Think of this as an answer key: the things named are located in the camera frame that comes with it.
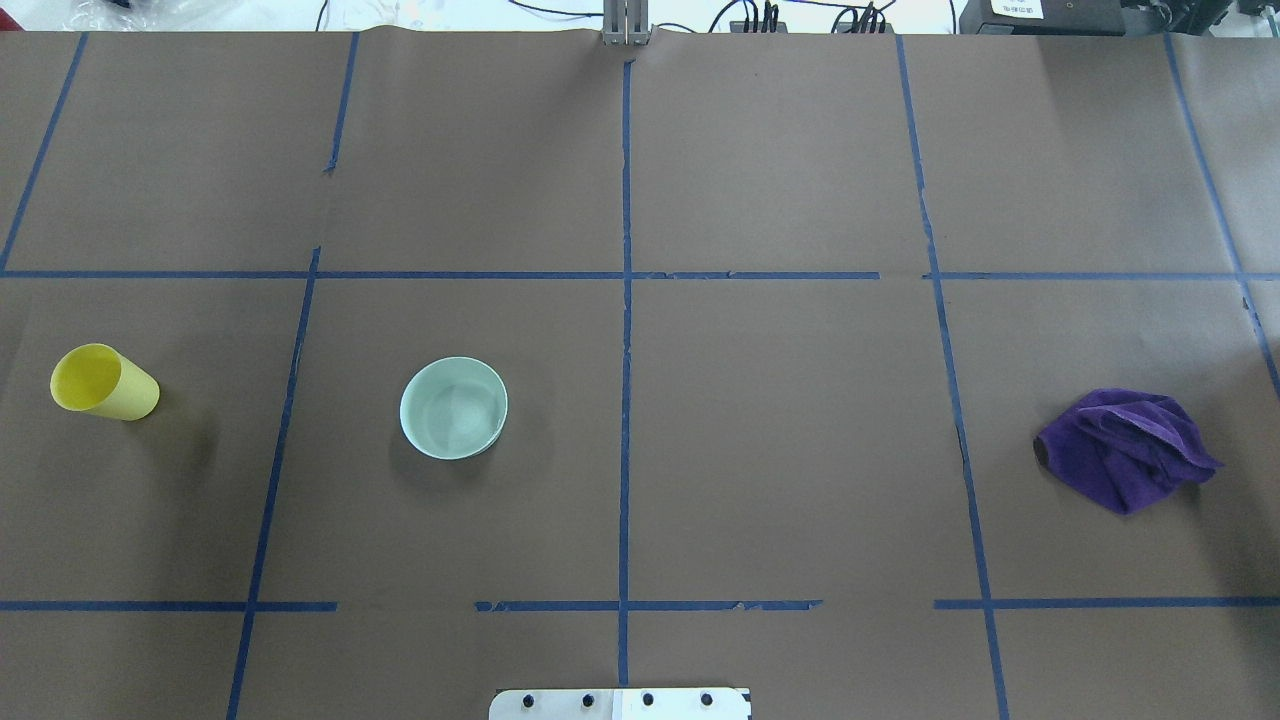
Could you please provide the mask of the yellow plastic cup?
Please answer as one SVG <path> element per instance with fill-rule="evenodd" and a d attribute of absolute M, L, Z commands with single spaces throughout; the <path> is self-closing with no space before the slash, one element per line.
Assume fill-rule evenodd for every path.
<path fill-rule="evenodd" d="M 68 351 L 49 380 L 54 402 L 70 411 L 137 421 L 159 404 L 159 383 L 115 348 L 91 343 Z"/>

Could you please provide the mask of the black computer box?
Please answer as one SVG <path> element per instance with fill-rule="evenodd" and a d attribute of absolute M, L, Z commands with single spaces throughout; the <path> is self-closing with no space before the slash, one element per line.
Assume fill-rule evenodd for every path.
<path fill-rule="evenodd" d="M 1203 35 L 1233 1 L 968 1 L 960 35 Z"/>

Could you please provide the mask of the mint green bowl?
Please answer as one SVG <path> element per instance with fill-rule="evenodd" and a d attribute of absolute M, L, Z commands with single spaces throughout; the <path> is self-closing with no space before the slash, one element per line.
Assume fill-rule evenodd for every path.
<path fill-rule="evenodd" d="M 420 454 L 458 461 L 488 451 L 506 428 L 509 391 L 489 364 L 440 357 L 419 369 L 399 397 L 399 429 Z"/>

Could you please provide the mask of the purple crumpled cloth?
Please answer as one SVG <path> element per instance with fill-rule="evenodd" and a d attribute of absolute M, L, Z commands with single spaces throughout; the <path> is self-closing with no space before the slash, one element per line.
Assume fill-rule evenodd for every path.
<path fill-rule="evenodd" d="M 1222 468 L 1175 398 L 1125 388 L 1082 396 L 1039 430 L 1033 450 L 1065 486 L 1123 516 Z"/>

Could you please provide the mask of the aluminium frame post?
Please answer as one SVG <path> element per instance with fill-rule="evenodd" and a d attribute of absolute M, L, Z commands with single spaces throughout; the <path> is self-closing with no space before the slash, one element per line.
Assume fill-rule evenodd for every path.
<path fill-rule="evenodd" d="M 608 47 L 644 46 L 652 41 L 648 0 L 605 0 L 602 3 L 602 41 Z"/>

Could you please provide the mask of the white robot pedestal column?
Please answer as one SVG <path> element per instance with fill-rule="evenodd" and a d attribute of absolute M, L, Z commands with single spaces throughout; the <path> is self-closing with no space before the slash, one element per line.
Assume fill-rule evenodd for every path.
<path fill-rule="evenodd" d="M 508 689 L 489 719 L 751 719 L 750 691 L 732 687 Z"/>

